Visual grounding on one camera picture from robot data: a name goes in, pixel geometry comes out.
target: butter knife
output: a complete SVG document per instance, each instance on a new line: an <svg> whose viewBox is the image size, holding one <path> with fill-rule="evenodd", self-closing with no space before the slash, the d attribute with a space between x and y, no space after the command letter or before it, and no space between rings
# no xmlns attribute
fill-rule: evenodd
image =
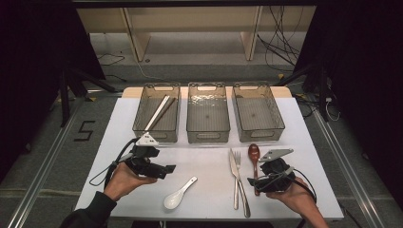
<svg viewBox="0 0 403 228"><path fill-rule="evenodd" d="M249 218L251 217L251 211L249 209L248 199L246 198L245 195L245 190L243 190L242 181L240 180L240 172L238 171L237 165L235 163L234 153L232 152L232 149L229 150L229 162L231 165L231 172L237 179L240 187L240 195L242 196L243 201L243 213L247 218Z"/></svg>

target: hand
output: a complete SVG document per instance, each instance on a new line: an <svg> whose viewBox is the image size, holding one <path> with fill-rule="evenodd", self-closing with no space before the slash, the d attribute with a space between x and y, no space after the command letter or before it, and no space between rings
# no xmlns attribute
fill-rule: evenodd
<svg viewBox="0 0 403 228"><path fill-rule="evenodd" d="M308 187L308 184L301 178L296 178L296 181ZM294 182L285 192L266 193L266 197L280 200L291 210L299 213L303 218L308 220L314 227L328 227L311 195Z"/></svg>
<svg viewBox="0 0 403 228"><path fill-rule="evenodd" d="M124 163L120 163L113 172L104 194L117 201L143 184L156 182L157 179L139 177Z"/></svg>

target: wooden spoon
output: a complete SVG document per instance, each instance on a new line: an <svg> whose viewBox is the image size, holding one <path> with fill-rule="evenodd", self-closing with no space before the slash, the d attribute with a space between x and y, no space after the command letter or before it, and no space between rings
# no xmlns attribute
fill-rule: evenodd
<svg viewBox="0 0 403 228"><path fill-rule="evenodd" d="M258 178L258 160L260 158L260 150L256 144L252 143L251 145L249 145L248 156L253 164L253 177L254 177L254 179L257 179ZM258 192L258 190L256 188L255 188L255 195L256 196L260 195L260 192Z"/></svg>

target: transparent storage container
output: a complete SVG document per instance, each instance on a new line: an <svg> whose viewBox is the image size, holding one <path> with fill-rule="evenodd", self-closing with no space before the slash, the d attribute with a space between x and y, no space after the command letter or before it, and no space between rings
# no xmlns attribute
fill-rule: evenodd
<svg viewBox="0 0 403 228"><path fill-rule="evenodd" d="M189 83L189 143L227 143L230 131L224 83Z"/></svg>
<svg viewBox="0 0 403 228"><path fill-rule="evenodd" d="M267 82L234 83L232 100L242 143L279 140L285 125Z"/></svg>
<svg viewBox="0 0 403 228"><path fill-rule="evenodd" d="M148 130L159 143L175 143L178 140L181 87L179 84L146 84L143 88L133 131L141 137L145 128L160 106L165 96L169 96L159 117Z"/></svg>

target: floor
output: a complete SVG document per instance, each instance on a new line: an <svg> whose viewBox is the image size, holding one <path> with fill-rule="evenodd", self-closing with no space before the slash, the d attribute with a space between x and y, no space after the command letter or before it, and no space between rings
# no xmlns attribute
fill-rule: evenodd
<svg viewBox="0 0 403 228"><path fill-rule="evenodd" d="M300 49L304 32L286 33L290 44ZM273 33L260 35L269 40ZM125 34L91 34L91 43L106 75L106 83L120 89L141 86L145 82L236 81L278 82L280 75L291 74L293 66L257 42L253 61L246 61L240 35L234 32L155 33L144 60L134 61ZM288 85L293 94L302 94L301 77ZM57 227L77 202L86 175L121 94L111 94L86 84L88 98L70 94L69 124L61 128L59 100L49 109L46 122L30 144L30 152L20 156L0 184L0 227ZM316 94L304 94L313 101ZM365 159L348 123L329 105L328 123L312 103L299 103L301 115L314 141L317 153L337 200L351 214L341 221L329 221L331 227L401 227L403 213L388 189ZM90 125L90 140L80 141L83 123ZM112 219L109 227L130 227L128 219ZM274 227L297 227L297 220L272 221Z"/></svg>

